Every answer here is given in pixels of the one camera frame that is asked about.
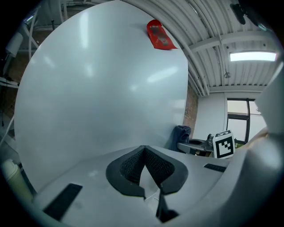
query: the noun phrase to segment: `rectangular light panel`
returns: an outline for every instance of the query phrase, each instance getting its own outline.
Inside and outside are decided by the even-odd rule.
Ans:
[[[261,51],[251,51],[251,52],[239,52],[230,54],[231,62],[235,61],[270,61],[274,62],[276,60],[276,53],[274,52],[261,52]]]

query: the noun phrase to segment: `red snack package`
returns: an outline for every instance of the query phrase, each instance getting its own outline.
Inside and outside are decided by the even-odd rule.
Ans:
[[[147,24],[147,31],[154,48],[160,50],[177,49],[166,34],[165,30],[162,28],[160,21],[150,21]]]

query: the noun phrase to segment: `ceiling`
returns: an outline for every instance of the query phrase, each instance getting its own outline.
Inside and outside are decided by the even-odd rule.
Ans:
[[[261,92],[280,63],[229,60],[230,52],[264,50],[279,53],[272,34],[260,30],[247,18],[245,25],[237,21],[230,8],[237,0],[123,1],[158,19],[176,38],[188,59],[189,84],[199,96],[225,91]],[[56,18],[57,25],[66,19],[65,0],[61,0],[61,4],[54,2],[49,0],[42,6],[35,31],[50,30],[48,18]],[[103,2],[107,1],[67,0],[68,18]]]

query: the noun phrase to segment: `black window frame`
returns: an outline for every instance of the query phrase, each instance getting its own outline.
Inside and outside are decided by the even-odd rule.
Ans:
[[[249,129],[250,129],[250,107],[249,107],[249,102],[254,102],[255,99],[251,99],[251,98],[228,98],[227,101],[245,101],[247,103],[248,115],[229,114],[227,112],[228,116],[227,116],[227,128],[226,128],[226,130],[228,130],[229,119],[236,119],[236,120],[247,121],[247,127],[246,127],[246,131],[245,131],[245,141],[241,141],[241,140],[235,139],[235,143],[244,145],[244,144],[246,144],[249,141]]]

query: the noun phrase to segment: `white tabletop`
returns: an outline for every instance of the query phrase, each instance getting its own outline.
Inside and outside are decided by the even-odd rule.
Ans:
[[[17,150],[35,188],[83,159],[137,145],[165,147],[182,124],[187,60],[154,49],[153,18],[121,1],[71,17],[34,53],[15,109]]]

